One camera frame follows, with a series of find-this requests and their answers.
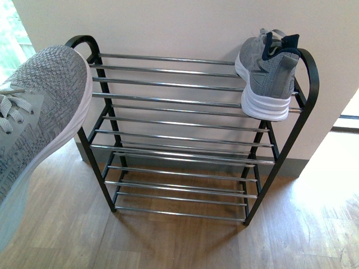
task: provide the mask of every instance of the chrome rod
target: chrome rod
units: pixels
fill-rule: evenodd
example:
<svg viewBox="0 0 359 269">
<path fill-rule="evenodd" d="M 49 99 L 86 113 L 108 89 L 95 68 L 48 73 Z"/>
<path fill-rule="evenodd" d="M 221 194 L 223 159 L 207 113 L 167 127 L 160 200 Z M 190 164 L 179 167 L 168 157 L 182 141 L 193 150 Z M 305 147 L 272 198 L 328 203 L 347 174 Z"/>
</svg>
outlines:
<svg viewBox="0 0 359 269">
<path fill-rule="evenodd" d="M 221 126 L 221 125 L 210 125 L 210 124 L 196 124 L 196 123 L 185 123 L 185 122 L 163 122 L 163 121 L 159 121 L 159 120 L 129 119 L 129 118 L 110 117 L 110 116 L 103 116 L 103 119 L 119 120 L 122 122 L 165 124 L 165 125 L 172 125 L 172 126 L 201 127 L 201 128 L 223 129 L 223 130 L 233 130 L 233 131 L 262 132 L 262 133 L 269 132 L 268 129 L 232 127 L 232 126 Z"/>
<path fill-rule="evenodd" d="M 245 219 L 235 219 L 231 217 L 217 217 L 217 216 L 208 216 L 208 215 L 197 215 L 197 214 L 187 214 L 187 213 L 175 213 L 168 211 L 157 211 L 143 208 L 134 208 L 134 207 L 124 207 L 124 206 L 115 206 L 116 209 L 129 210 L 129 211 L 138 211 L 138 212 L 147 212 L 147 213 L 157 213 L 157 214 L 166 214 L 166 215 L 176 215 L 176 216 L 187 216 L 187 217 L 201 217 L 205 219 L 214 219 L 214 220 L 225 220 L 225 221 L 240 221 L 245 222 Z"/>
<path fill-rule="evenodd" d="M 121 166 L 113 166 L 113 165 L 109 165 L 108 168 L 109 169 L 123 170 L 123 171 L 140 172 L 140 173 L 180 175 L 180 176 L 197 177 L 197 178 L 232 180 L 232 181 L 237 181 L 237 182 L 257 182 L 257 179 L 225 177 L 225 176 L 221 176 L 221 175 L 203 175 L 203 174 L 193 174 L 193 173 L 180 173 L 180 172 L 151 170 L 151 169 L 142 169 L 142 168 L 129 168 L 129 167 L 121 167 Z"/>
<path fill-rule="evenodd" d="M 215 205 L 226 205 L 226 206 L 246 206 L 246 203 L 231 203 L 231 202 L 220 202 L 220 201 L 211 201 L 211 200 L 196 200 L 196 199 L 187 199 L 187 198 L 177 198 L 177 197 L 167 197 L 167 196 L 156 196 L 156 195 L 147 195 L 147 194 L 137 194 L 137 193 L 127 193 L 127 192 L 117 192 L 118 195 L 122 196 L 133 196 L 141 198 L 153 198 L 153 199 L 164 199 L 172 201 L 183 201 L 183 202 L 198 202 L 198 203 L 212 203 Z"/>
<path fill-rule="evenodd" d="M 178 112 L 178 113 L 191 113 L 191 114 L 203 114 L 213 116 L 225 116 L 225 117 L 237 117 L 237 118 L 248 118 L 246 114 L 235 114 L 235 113 L 218 113 L 218 112 L 207 112 L 207 111 L 196 111 L 196 110 L 183 110 L 183 109 L 168 109 L 168 108 L 144 108 L 142 106 L 130 106 L 130 105 L 112 105 L 113 108 L 126 108 L 126 109 L 138 109 L 138 110 L 151 110 L 159 112 Z"/>
<path fill-rule="evenodd" d="M 120 58 L 120 59 L 135 59 L 135 60 L 150 60 L 150 61 L 166 61 L 166 62 L 190 62 L 190 63 L 205 63 L 205 64 L 219 64 L 226 66 L 234 66 L 234 62 L 226 61 L 210 61 L 201 59 L 186 59 L 186 58 L 170 58 L 157 56 L 140 56 L 140 55 L 124 55 L 112 53 L 99 53 L 99 57 L 103 58 Z"/>
<path fill-rule="evenodd" d="M 176 75 L 196 75 L 196 76 L 210 76 L 210 77 L 241 78 L 238 74 L 230 74 L 230 73 L 209 73 L 209 72 L 185 71 L 185 70 L 161 69 L 161 68 L 108 66 L 108 65 L 105 65 L 105 64 L 91 64 L 90 67 L 96 68 L 96 69 L 109 69 L 109 70 L 121 70 L 121 71 L 135 71 L 135 72 L 166 73 L 166 74 L 176 74 Z"/>
<path fill-rule="evenodd" d="M 124 186 L 124 187 L 134 187 L 134 188 L 144 188 L 144 189 L 161 189 L 164 191 L 190 192 L 190 193 L 201 193 L 201 194 L 210 194 L 210 195 L 222 195 L 222 196 L 233 196 L 233 197 L 257 199 L 257 195 L 242 194 L 242 193 L 202 191 L 200 189 L 182 189 L 182 188 L 172 188 L 172 187 L 162 187 L 162 186 L 153 186 L 153 185 L 146 185 L 146 184 L 132 184 L 132 183 L 112 182 L 112 181 L 105 181 L 105 183 L 111 184 L 111 185 Z"/>
<path fill-rule="evenodd" d="M 125 132 L 102 130 L 102 129 L 96 129 L 95 132 L 105 133 L 108 135 L 124 135 L 124 136 L 135 136 L 135 137 L 146 137 L 146 138 L 161 138 L 161 139 L 170 139 L 170 140 L 194 141 L 194 142 L 203 142 L 203 143 L 218 143 L 218 144 L 229 144 L 229 145 L 251 146 L 251 147 L 273 147 L 273 144 L 237 142 L 237 141 L 192 138 L 192 137 L 162 136 L 162 135 L 153 135 L 153 134 L 125 133 Z"/>
<path fill-rule="evenodd" d="M 234 87 L 204 86 L 204 85 L 151 82 L 151 81 L 138 81 L 138 80 L 120 80 L 116 78 L 105 78 L 105 77 L 93 77 L 92 81 L 119 83 L 119 84 L 146 85 L 146 86 L 176 87 L 176 88 L 188 88 L 188 89 L 200 89 L 200 90 L 215 90 L 215 91 L 242 92 L 244 90 L 244 88 L 234 88 Z"/>
<path fill-rule="evenodd" d="M 219 161 L 231 161 L 234 163 L 245 163 L 245 164 L 275 164 L 274 161 L 264 161 L 264 160 L 254 160 L 254 159 L 238 159 L 233 157 L 220 157 L 220 156 L 210 156 L 210 155 L 200 155 L 200 154 L 189 154 L 189 153 L 179 153 L 179 152 L 171 152 L 171 151 L 157 151 L 157 150 L 145 150 L 145 149 L 134 149 L 134 148 L 125 148 L 118 147 L 116 149 L 117 152 L 138 152 L 145 154 L 155 154 L 155 155 L 165 155 L 165 156 L 176 156 L 176 157 L 189 157 L 189 158 L 198 158 L 198 159 L 208 159 L 208 160 L 219 160 Z"/>
<path fill-rule="evenodd" d="M 141 154 L 133 154 L 133 153 L 118 153 L 118 152 L 115 152 L 114 154 L 117 156 L 137 157 L 137 158 L 144 158 L 144 159 L 184 161 L 184 162 L 188 162 L 188 163 L 233 165 L 233 166 L 244 166 L 244 167 L 248 167 L 248 168 L 254 167 L 254 165 L 252 165 L 252 164 L 231 163 L 231 162 L 223 162 L 223 161 L 193 160 L 193 159 L 184 159 L 184 158 L 161 157 L 161 156 L 153 156 L 153 155 L 141 155 Z"/>
<path fill-rule="evenodd" d="M 213 153 L 217 152 L 225 152 L 226 154 L 232 154 L 232 155 L 248 155 L 250 154 L 250 151 L 228 151 L 228 150 L 219 150 L 219 149 L 209 149 L 204 147 L 187 147 L 187 146 L 176 146 L 176 145 L 163 145 L 163 144 L 153 144 L 153 143 L 138 143 L 138 142 L 129 142 L 122 140 L 121 144 L 127 144 L 127 145 L 135 145 L 135 146 L 150 146 L 150 147 L 169 147 L 174 149 L 181 149 L 181 150 L 196 150 L 196 151 L 209 151 Z M 104 145 L 97 145 L 92 144 L 90 145 L 92 149 L 101 149 L 101 150 L 111 150 L 111 151 L 117 151 L 118 149 L 121 149 L 120 147 L 113 147 L 113 146 L 104 146 Z"/>
<path fill-rule="evenodd" d="M 150 186 L 161 186 L 161 187 L 169 187 L 169 188 L 184 188 L 184 189 L 198 189 L 202 191 L 214 191 L 214 192 L 226 192 L 226 193 L 244 193 L 244 191 L 234 191 L 231 189 L 218 189 L 218 188 L 205 188 L 205 187 L 194 187 L 194 186 L 186 186 L 186 185 L 175 185 L 175 184 L 163 184 L 163 183 L 154 183 L 154 182 L 142 182 L 135 180 L 123 180 L 123 183 L 128 184 L 143 184 Z"/>
<path fill-rule="evenodd" d="M 234 103 L 176 100 L 176 99 L 164 99 L 164 98 L 158 98 L 158 97 L 149 97 L 149 96 L 106 94 L 106 93 L 102 93 L 102 92 L 93 92 L 92 96 L 97 97 L 97 98 L 107 98 L 107 99 L 149 101 L 149 102 L 157 102 L 157 103 L 171 103 L 171 104 L 182 104 L 182 105 L 204 105 L 204 106 L 216 106 L 216 107 L 220 107 L 220 108 L 239 108 L 239 109 L 242 108 L 241 104 L 234 104 Z"/>
</svg>

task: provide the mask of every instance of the white sole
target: white sole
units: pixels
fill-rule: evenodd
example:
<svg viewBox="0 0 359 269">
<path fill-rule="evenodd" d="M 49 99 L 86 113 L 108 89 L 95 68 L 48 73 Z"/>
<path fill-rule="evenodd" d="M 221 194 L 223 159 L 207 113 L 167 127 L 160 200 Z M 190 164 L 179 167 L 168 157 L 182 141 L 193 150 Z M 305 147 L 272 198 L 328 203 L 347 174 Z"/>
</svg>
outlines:
<svg viewBox="0 0 359 269">
<path fill-rule="evenodd" d="M 90 107 L 93 82 L 90 67 L 82 56 L 81 58 L 86 63 L 88 77 L 85 92 L 79 107 L 64 130 L 28 164 L 0 205 L 0 252 L 5 249 L 20 225 L 26 207 L 27 190 L 29 189 L 30 178 L 35 168 L 48 156 L 73 138 L 85 120 Z"/>
<path fill-rule="evenodd" d="M 291 98 L 277 99 L 255 94 L 250 85 L 249 70 L 243 66 L 238 55 L 235 64 L 236 72 L 246 81 L 242 93 L 242 110 L 248 116 L 256 119 L 278 122 L 288 117 Z"/>
</svg>

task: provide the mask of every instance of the shoelace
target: shoelace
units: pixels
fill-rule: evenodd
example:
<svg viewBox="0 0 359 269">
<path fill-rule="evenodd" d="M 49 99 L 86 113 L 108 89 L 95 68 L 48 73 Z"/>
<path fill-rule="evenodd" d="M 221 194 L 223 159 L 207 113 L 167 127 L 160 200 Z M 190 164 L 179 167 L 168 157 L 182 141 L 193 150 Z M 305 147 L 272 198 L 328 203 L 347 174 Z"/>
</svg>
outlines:
<svg viewBox="0 0 359 269">
<path fill-rule="evenodd" d="M 8 82 L 0 86 L 0 127 L 8 134 L 13 130 L 8 117 L 12 117 L 19 124 L 24 122 L 24 118 L 18 111 L 18 108 L 34 114 L 32 105 L 16 96 L 16 94 L 25 92 L 25 90 L 14 90 L 10 87 L 10 84 L 11 82 Z"/>
<path fill-rule="evenodd" d="M 282 32 L 282 31 L 280 31 L 278 29 L 273 29 L 271 31 L 265 30 L 264 28 L 260 29 L 260 34 L 261 35 L 266 35 L 269 32 L 274 32 L 274 33 L 280 35 L 281 37 L 286 36 L 286 34 L 284 32 Z M 273 39 L 273 42 L 271 44 L 271 48 L 274 48 L 274 49 L 269 53 L 269 55 L 274 55 L 275 52 L 277 51 L 277 49 L 279 49 L 281 46 L 282 46 L 282 41 L 277 40 L 277 39 Z"/>
</svg>

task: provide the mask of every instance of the shoe upper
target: shoe upper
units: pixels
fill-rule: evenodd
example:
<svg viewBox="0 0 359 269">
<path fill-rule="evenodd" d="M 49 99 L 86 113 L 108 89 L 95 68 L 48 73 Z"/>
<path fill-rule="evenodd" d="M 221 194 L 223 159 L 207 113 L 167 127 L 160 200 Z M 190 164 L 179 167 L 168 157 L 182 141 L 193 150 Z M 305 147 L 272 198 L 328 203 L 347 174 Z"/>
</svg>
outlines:
<svg viewBox="0 0 359 269">
<path fill-rule="evenodd" d="M 299 35 L 279 39 L 272 32 L 262 29 L 258 37 L 245 41 L 240 61 L 250 73 L 250 86 L 255 94 L 277 99 L 290 98 L 300 57 L 298 39 Z"/>
<path fill-rule="evenodd" d="M 82 57 L 55 45 L 31 57 L 0 87 L 0 204 L 33 158 L 72 119 L 86 79 Z"/>
</svg>

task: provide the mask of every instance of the sneaker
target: sneaker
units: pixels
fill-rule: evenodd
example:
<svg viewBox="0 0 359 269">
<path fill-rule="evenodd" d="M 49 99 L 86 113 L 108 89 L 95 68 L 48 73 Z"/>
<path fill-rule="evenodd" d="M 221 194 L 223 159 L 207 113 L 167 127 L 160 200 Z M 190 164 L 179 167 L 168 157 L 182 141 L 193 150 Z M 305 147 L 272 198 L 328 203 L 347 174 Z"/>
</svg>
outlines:
<svg viewBox="0 0 359 269">
<path fill-rule="evenodd" d="M 20 224 L 34 169 L 81 127 L 91 78 L 82 56 L 56 45 L 0 86 L 0 252 Z"/>
<path fill-rule="evenodd" d="M 286 36 L 279 30 L 261 29 L 258 37 L 243 44 L 235 67 L 247 83 L 242 93 L 242 109 L 248 116 L 270 121 L 288 116 L 300 57 L 298 39 L 299 35 Z"/>
</svg>

